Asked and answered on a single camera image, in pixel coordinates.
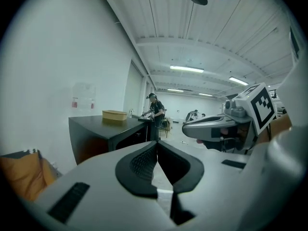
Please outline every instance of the white ceiling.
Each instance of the white ceiling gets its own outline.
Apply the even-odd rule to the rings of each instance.
[[[289,24],[275,0],[107,0],[157,90],[225,96],[280,83],[292,67]],[[170,65],[203,68],[171,71]]]

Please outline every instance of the black desk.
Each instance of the black desk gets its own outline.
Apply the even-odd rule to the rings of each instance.
[[[155,140],[155,122],[150,119],[138,118],[138,121],[147,123],[147,137],[146,141],[154,141]]]
[[[94,155],[147,140],[148,123],[136,118],[114,121],[101,115],[70,117],[68,125],[77,164]]]

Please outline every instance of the tan box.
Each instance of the tan box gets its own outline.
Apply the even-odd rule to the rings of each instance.
[[[116,121],[124,121],[127,119],[127,113],[116,110],[103,110],[103,118]]]

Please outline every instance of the fluorescent light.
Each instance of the fluorescent light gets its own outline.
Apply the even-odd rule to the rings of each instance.
[[[212,97],[213,95],[210,95],[210,94],[204,94],[204,93],[199,93],[199,95],[203,95],[203,96],[210,96]]]
[[[175,89],[167,89],[167,90],[170,90],[170,91],[179,91],[179,92],[184,92],[183,90],[175,90]]]
[[[193,72],[198,72],[198,73],[203,73],[204,72],[204,69],[196,68],[196,67],[170,66],[170,69],[193,71]]]
[[[247,85],[248,85],[248,83],[246,83],[246,82],[244,82],[244,81],[241,81],[241,80],[239,80],[239,79],[236,79],[236,78],[234,78],[234,77],[230,77],[229,80],[233,80],[233,81],[235,81],[235,82],[237,82],[237,83],[240,83],[240,84],[242,84],[242,85],[244,85],[244,86],[247,86]]]

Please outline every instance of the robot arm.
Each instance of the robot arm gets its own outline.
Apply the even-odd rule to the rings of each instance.
[[[230,149],[251,149],[259,134],[276,116],[272,99],[264,83],[253,85],[232,100],[227,100],[223,114],[185,123],[183,133],[204,142],[208,149],[226,152]],[[238,127],[245,124],[247,136],[241,140]],[[228,135],[220,130],[228,128]]]

